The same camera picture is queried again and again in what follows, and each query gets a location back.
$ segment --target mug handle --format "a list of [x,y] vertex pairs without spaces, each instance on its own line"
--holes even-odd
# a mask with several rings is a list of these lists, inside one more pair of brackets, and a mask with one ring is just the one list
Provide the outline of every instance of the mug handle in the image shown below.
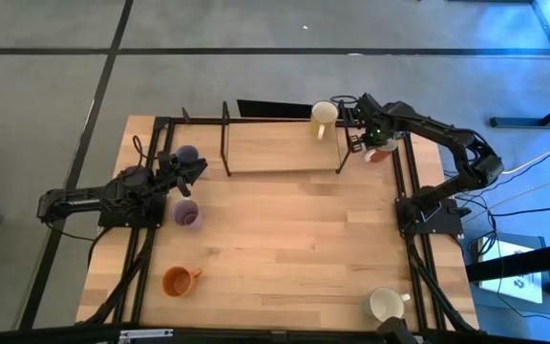
[[370,158],[372,158],[372,156],[377,153],[376,150],[374,149],[371,149],[370,151],[367,152],[367,154],[364,155],[364,161],[365,162],[370,162]]
[[320,124],[320,130],[317,132],[317,140],[321,140],[324,138],[325,131],[326,131],[326,126],[324,124]]
[[197,277],[201,276],[201,274],[202,274],[202,269],[196,269],[196,270],[190,272],[190,276],[192,276],[193,278],[197,278]]

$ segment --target wooden table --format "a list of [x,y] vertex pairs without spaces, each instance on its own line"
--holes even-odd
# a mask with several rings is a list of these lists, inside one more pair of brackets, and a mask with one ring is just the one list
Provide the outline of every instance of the wooden table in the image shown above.
[[[153,117],[129,117],[116,172],[137,163],[132,136],[149,142],[153,122]],[[359,306],[368,292],[390,287],[412,294],[406,250],[395,220],[391,158],[374,164],[365,163],[362,154],[351,155],[340,175],[332,170],[227,177],[220,159],[220,130],[219,125],[175,127],[173,149],[195,145],[209,163],[191,188],[203,226],[193,231],[172,223],[168,211],[180,199],[178,190],[172,190],[167,216],[156,234],[141,323],[374,331],[379,322],[364,317]],[[345,150],[345,135],[338,137]],[[417,136],[412,142],[420,182],[441,183],[436,145]],[[404,149],[400,151],[409,190],[406,157]],[[113,228],[95,247],[77,320],[92,315],[118,282],[129,234],[129,228]],[[459,246],[446,235],[431,238],[441,288],[466,321],[477,327]],[[162,291],[162,275],[172,266],[203,269],[190,297],[171,298]],[[434,327],[430,293],[425,286],[423,291],[429,324]],[[130,318],[134,295],[132,285],[124,319]],[[404,317],[416,330],[413,301],[407,302]]]

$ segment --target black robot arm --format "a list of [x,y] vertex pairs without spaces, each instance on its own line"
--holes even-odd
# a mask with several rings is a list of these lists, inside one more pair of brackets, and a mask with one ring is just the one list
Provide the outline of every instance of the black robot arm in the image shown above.
[[37,218],[43,223],[65,219],[79,212],[100,211],[108,224],[102,226],[132,226],[162,221],[164,198],[177,187],[184,197],[190,197],[187,184],[194,184],[207,167],[205,159],[180,161],[176,155],[159,155],[157,173],[143,166],[131,166],[104,186],[81,189],[53,189],[39,198]]
[[[440,201],[458,192],[490,185],[503,170],[500,157],[477,132],[419,115],[402,101],[381,106],[371,95],[363,94],[352,113],[356,124],[366,128],[360,141],[367,149],[386,144],[395,132],[408,131],[451,151],[458,175],[437,186],[423,186],[412,197],[424,214],[434,212]],[[474,155],[472,159],[468,157],[469,151]]]

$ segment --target wire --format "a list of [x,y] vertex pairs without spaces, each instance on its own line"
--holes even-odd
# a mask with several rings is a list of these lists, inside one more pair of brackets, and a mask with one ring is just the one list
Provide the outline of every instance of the wire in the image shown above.
[[539,186],[536,186],[536,187],[531,188],[531,189],[529,189],[529,190],[527,190],[527,191],[521,192],[521,193],[519,193],[519,194],[517,194],[517,195],[515,195],[515,196],[513,196],[513,197],[507,198],[507,199],[504,200],[504,201],[501,201],[501,202],[499,202],[499,203],[497,203],[497,204],[494,204],[494,205],[490,206],[489,208],[487,208],[487,209],[481,211],[480,213],[476,214],[475,217],[471,218],[470,220],[468,220],[467,222],[465,222],[463,225],[468,224],[468,223],[471,222],[473,219],[475,219],[477,216],[479,216],[479,215],[485,213],[486,211],[490,211],[490,210],[492,210],[493,208],[495,208],[495,207],[497,207],[497,206],[501,206],[501,205],[503,205],[503,204],[505,204],[505,203],[511,202],[511,201],[513,201],[513,200],[516,199],[516,198],[519,198],[519,197],[521,197],[521,196],[525,196],[525,195],[527,195],[527,194],[529,194],[529,193],[532,193],[532,192],[534,192],[534,191],[536,191],[536,190],[538,190],[538,189],[541,189],[541,188],[543,188],[543,187],[545,187],[545,186],[548,186],[548,185],[550,185],[550,182],[544,183],[544,184],[539,185]]
[[344,104],[355,104],[358,102],[358,98],[354,96],[334,96],[330,99],[333,103],[339,103],[340,101],[343,101]]
[[112,229],[111,227],[103,227],[103,230],[99,233],[99,235],[96,236],[96,238],[93,240],[93,243],[91,244],[91,247],[88,249],[88,266],[91,266],[91,260],[93,260],[93,251],[95,250],[96,243],[101,239],[103,235],[105,235],[107,232]]
[[[455,197],[455,198],[457,200],[460,200],[460,201],[471,202],[473,204],[476,204],[476,205],[482,207],[483,209],[487,209],[487,207],[488,207],[487,202],[481,196],[479,196],[479,198],[481,199],[481,201],[483,201],[483,204],[480,204],[477,201],[472,201],[472,200],[469,201],[469,200],[463,199],[461,197]],[[490,230],[487,233],[475,238],[473,241],[468,243],[468,246],[466,246],[466,249],[468,250],[468,252],[471,253],[471,254],[474,254],[474,256],[476,256],[476,257],[480,257],[483,254],[486,254],[487,252],[489,252],[490,249],[492,249],[492,247],[494,247],[494,243],[496,242],[496,235],[497,235],[496,219],[494,218],[493,214],[490,211],[487,212],[487,222],[491,226],[492,230]],[[487,238],[485,243],[483,243],[483,245],[478,248],[476,253],[473,253],[472,246],[474,244],[476,244],[479,240],[481,240],[481,238],[485,238],[485,237]]]
[[537,157],[531,159],[530,161],[524,163],[524,164],[521,165],[521,166],[518,166],[518,167],[516,167],[516,168],[513,168],[512,170],[502,171],[501,174],[503,174],[503,175],[513,174],[513,173],[519,171],[520,169],[524,168],[525,166],[529,165],[530,163],[532,163],[532,162],[534,162],[534,161],[537,161],[537,160],[541,159],[542,157],[547,156],[547,155],[549,155],[549,154],[550,154],[550,150],[548,150],[548,151],[546,151],[546,152],[540,154],[539,156],[537,156]]
[[[455,197],[456,199],[459,199],[460,201],[466,201],[465,199],[461,199],[459,197]],[[483,204],[480,204],[479,202],[475,202],[475,201],[472,201],[472,200],[468,200],[468,202],[472,202],[474,204],[477,204],[477,205],[480,205],[481,207],[484,207],[486,209],[489,209],[489,206],[487,205],[487,203],[485,202],[485,200],[483,199],[483,202],[485,203],[485,205]],[[500,260],[500,264],[501,264],[501,268],[500,268],[500,280],[497,284],[497,291],[496,291],[496,295],[497,295],[497,298],[500,299],[500,301],[502,301],[506,306],[508,306],[508,308],[510,308],[513,312],[515,312],[518,316],[520,317],[523,317],[523,318],[530,318],[530,317],[541,317],[541,318],[545,318],[547,320],[550,320],[550,317],[548,316],[544,316],[544,315],[540,315],[540,314],[530,314],[530,315],[525,315],[525,314],[521,314],[519,311],[517,311],[513,306],[511,306],[511,304],[509,304],[508,302],[506,302],[506,300],[504,300],[501,295],[500,295],[500,288],[502,286],[502,279],[504,278],[504,260],[502,259],[502,253],[500,251],[500,241],[499,241],[499,238],[497,237],[497,231],[495,229],[495,226],[496,226],[496,220],[494,219],[496,215],[492,214],[491,215],[491,219],[493,220],[494,222],[494,225],[493,225],[493,228],[494,230],[492,230],[491,232],[487,232],[481,236],[479,236],[478,238],[474,239],[468,246],[467,246],[467,249],[468,251],[472,254],[472,251],[471,251],[471,246],[477,242],[478,240],[480,240],[481,238],[484,238],[486,236],[489,236],[487,241],[483,244],[483,246],[478,250],[478,253],[477,253],[477,256],[480,256],[480,255],[483,255],[485,253],[487,253],[493,246],[497,246],[497,255],[499,257],[499,260]]]
[[103,201],[105,201],[105,200],[109,201],[110,204],[113,204],[114,201],[115,201],[115,200],[109,200],[109,199],[104,198],[105,191],[107,191],[107,188],[108,188],[108,186],[110,186],[111,183],[117,182],[121,177],[127,177],[127,178],[131,177],[135,173],[137,173],[137,171],[139,171],[139,169],[141,168],[141,163],[143,162],[143,157],[146,157],[146,156],[145,156],[145,154],[143,154],[143,146],[141,145],[141,140],[139,139],[139,136],[133,135],[133,145],[135,146],[135,149],[139,153],[139,161],[137,162],[137,165],[136,165],[135,169],[131,173],[129,173],[125,176],[118,175],[117,177],[115,177],[112,180],[110,180],[109,182],[107,182],[105,184],[105,186],[103,186],[103,192],[101,193],[101,199],[100,199],[102,204],[104,204]]
[[550,211],[550,207],[541,208],[541,209],[521,210],[521,211],[515,211],[515,212],[512,212],[512,213],[505,213],[505,214],[493,214],[492,216],[503,217],[503,216],[513,216],[513,215],[527,214],[527,213],[533,213],[533,212],[542,212],[542,211]]
[[141,140],[137,135],[133,135],[133,145],[135,146],[135,150],[139,153],[139,155],[147,161],[158,158],[158,156],[150,158],[147,155],[143,154],[143,146],[141,145]]
[[531,317],[541,317],[541,318],[544,318],[544,319],[547,319],[547,320],[550,320],[550,317],[548,316],[545,316],[545,315],[540,315],[540,314],[529,314],[529,315],[526,315],[526,314],[521,314],[519,311],[517,311],[513,306],[511,306],[511,304],[509,304],[508,302],[506,302],[506,300],[504,300],[501,296],[500,296],[500,288],[502,287],[502,279],[504,278],[504,259],[502,257],[502,253],[500,251],[500,241],[499,239],[497,238],[497,234],[496,234],[496,240],[497,240],[497,255],[499,256],[499,260],[500,260],[500,270],[501,270],[501,274],[500,274],[500,280],[499,282],[497,283],[497,291],[496,291],[496,296],[498,299],[500,299],[500,301],[504,302],[504,304],[506,306],[508,306],[508,308],[510,308],[511,310],[513,310],[513,312],[515,312],[518,316],[520,317],[523,317],[523,318],[531,318]]
[[90,238],[85,238],[85,237],[80,237],[80,236],[75,236],[73,234],[68,234],[68,233],[65,233],[64,231],[60,230],[60,229],[56,229],[54,228],[51,224],[48,224],[48,223],[45,223],[46,227],[48,227],[50,230],[53,230],[55,232],[58,232],[60,233],[61,235],[65,235],[67,237],[70,237],[70,238],[74,238],[74,239],[80,239],[80,240],[86,240],[86,241],[90,241],[90,242],[93,242],[94,240],[93,239],[90,239]]
[[508,181],[505,181],[505,182],[502,182],[502,183],[497,183],[494,187],[490,187],[490,188],[487,188],[487,189],[484,189],[482,190],[481,192],[478,193],[478,195],[471,195],[471,194],[466,194],[467,196],[470,196],[471,197],[471,200],[473,200],[474,198],[478,197],[478,196],[481,196],[482,194],[484,194],[485,192],[488,192],[488,191],[492,191],[492,190],[495,190],[497,189],[499,186],[501,185],[504,185],[506,183],[510,183],[512,182],[515,178],[517,177],[521,177],[522,175],[524,175],[525,173],[527,173],[530,169],[532,169],[532,167],[534,166],[537,166],[539,164],[541,164],[542,162],[546,161],[547,159],[550,158],[550,154],[544,158],[542,158],[542,160],[534,163],[533,165],[529,166],[525,171],[513,176],[510,180]]

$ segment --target gray floor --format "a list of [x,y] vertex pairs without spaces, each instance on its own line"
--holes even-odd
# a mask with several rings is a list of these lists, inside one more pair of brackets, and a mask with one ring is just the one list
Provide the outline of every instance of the gray floor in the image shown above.
[[[550,20],[550,0],[541,0]],[[123,1],[0,1],[0,46],[108,47]],[[123,47],[548,48],[528,5],[445,0],[136,1]],[[15,326],[47,229],[34,219],[40,194],[63,184],[88,114],[103,56],[0,57],[0,330]],[[420,113],[482,133],[507,167],[550,147],[550,131],[494,130],[493,116],[540,117],[550,111],[550,57],[211,55],[120,56],[104,98],[79,186],[113,173],[129,115],[211,117],[237,98],[313,102],[372,93],[404,100]],[[442,151],[443,166],[453,169]],[[494,204],[550,180],[550,160],[489,193]],[[500,212],[550,205],[550,187]],[[502,231],[543,235],[550,214],[498,220]],[[468,227],[486,229],[484,219]],[[95,216],[66,230],[95,233]],[[87,245],[64,238],[36,326],[74,322]],[[547,320],[489,323],[510,313],[477,308],[491,333],[550,340]]]

